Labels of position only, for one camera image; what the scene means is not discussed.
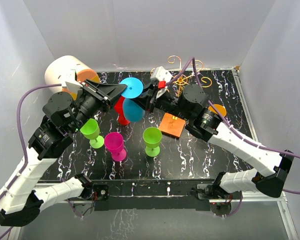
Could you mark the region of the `pink wine glass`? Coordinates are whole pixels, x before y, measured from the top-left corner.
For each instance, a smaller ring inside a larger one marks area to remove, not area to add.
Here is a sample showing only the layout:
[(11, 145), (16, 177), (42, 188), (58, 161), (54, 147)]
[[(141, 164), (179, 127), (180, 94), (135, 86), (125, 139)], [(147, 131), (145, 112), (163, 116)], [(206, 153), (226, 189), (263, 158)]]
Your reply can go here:
[(105, 136), (104, 145), (111, 153), (111, 157), (115, 162), (123, 161), (127, 156), (124, 146), (123, 136), (118, 132), (110, 132)]

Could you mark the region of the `blue wine glass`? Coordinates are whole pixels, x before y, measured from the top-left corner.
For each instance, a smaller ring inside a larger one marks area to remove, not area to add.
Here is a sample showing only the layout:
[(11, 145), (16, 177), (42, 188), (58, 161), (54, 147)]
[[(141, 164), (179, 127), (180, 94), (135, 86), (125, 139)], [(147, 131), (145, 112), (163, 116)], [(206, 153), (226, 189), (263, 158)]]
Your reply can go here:
[(143, 92), (143, 83), (138, 78), (127, 77), (120, 84), (127, 86), (121, 94), (124, 97), (122, 104), (124, 117), (130, 122), (140, 121), (144, 117), (145, 111), (134, 100)]

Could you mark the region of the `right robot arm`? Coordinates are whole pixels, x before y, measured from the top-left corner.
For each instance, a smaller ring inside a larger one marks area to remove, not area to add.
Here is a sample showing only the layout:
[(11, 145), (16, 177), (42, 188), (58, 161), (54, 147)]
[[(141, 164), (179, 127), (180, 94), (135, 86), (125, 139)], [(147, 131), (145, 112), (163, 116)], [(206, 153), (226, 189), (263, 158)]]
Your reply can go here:
[(194, 191), (209, 197), (223, 199), (234, 192), (261, 192), (278, 198), (290, 172), (293, 156), (266, 150), (265, 146), (227, 126), (222, 118), (207, 108), (209, 97), (197, 84), (189, 84), (179, 98), (169, 92), (157, 97), (159, 89), (149, 83), (133, 101), (151, 113), (162, 110), (185, 120), (185, 129), (194, 137), (227, 150), (252, 168), (240, 172), (220, 172), (214, 182)]

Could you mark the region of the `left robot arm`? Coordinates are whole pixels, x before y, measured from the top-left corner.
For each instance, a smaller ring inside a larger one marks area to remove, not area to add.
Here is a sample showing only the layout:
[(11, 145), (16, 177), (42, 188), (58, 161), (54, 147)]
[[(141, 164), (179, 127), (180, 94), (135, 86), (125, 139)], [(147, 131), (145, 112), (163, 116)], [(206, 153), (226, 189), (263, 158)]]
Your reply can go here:
[(26, 226), (50, 206), (71, 198), (87, 200), (93, 195), (93, 183), (82, 173), (43, 189), (35, 189), (35, 185), (73, 143), (73, 135), (97, 111), (111, 110), (126, 88), (125, 84), (85, 80), (78, 85), (77, 98), (59, 91), (48, 99), (40, 126), (28, 142), (21, 144), (22, 160), (0, 189), (1, 226)]

